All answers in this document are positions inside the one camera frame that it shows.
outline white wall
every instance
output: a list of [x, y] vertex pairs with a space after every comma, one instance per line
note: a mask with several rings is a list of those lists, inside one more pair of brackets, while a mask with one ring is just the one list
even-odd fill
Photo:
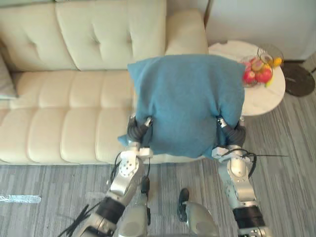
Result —
[[272, 43], [286, 59], [306, 59], [316, 51], [316, 0], [214, 0], [206, 31], [209, 44]]

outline fruit bowl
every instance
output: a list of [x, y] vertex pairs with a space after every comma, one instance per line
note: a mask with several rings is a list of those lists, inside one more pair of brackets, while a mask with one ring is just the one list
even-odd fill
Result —
[[263, 83], [266, 86], [273, 77], [273, 69], [258, 56], [247, 56], [240, 61], [245, 65], [245, 72], [243, 74], [244, 87], [253, 87], [258, 83]]

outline sofa armrest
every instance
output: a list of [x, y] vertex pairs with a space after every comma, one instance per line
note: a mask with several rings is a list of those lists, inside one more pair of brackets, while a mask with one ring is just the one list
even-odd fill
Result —
[[180, 11], [167, 18], [167, 49], [170, 54], [207, 54], [207, 39], [198, 10]]

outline sofa backrest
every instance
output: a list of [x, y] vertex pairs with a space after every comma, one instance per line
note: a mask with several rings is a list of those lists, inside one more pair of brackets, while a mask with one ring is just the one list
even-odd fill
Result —
[[166, 0], [97, 0], [0, 8], [11, 71], [126, 69], [164, 55]]

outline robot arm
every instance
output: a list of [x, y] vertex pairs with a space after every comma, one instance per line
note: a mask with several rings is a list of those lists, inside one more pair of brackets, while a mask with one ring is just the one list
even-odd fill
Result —
[[113, 236], [119, 219], [134, 197], [144, 174], [143, 161], [153, 155], [149, 148], [140, 148], [141, 138], [151, 125], [151, 119], [139, 127], [135, 124], [135, 117], [131, 117], [127, 129], [129, 145], [120, 154], [118, 174], [98, 209], [89, 216], [77, 237]]
[[247, 163], [250, 163], [250, 159], [242, 155], [241, 146], [245, 140], [245, 128], [243, 124], [239, 124], [237, 128], [231, 129], [222, 118], [218, 119], [218, 123], [227, 135], [229, 146], [215, 148], [212, 156], [221, 163], [219, 174], [237, 221], [238, 236], [273, 237], [264, 222], [253, 187], [249, 182]]

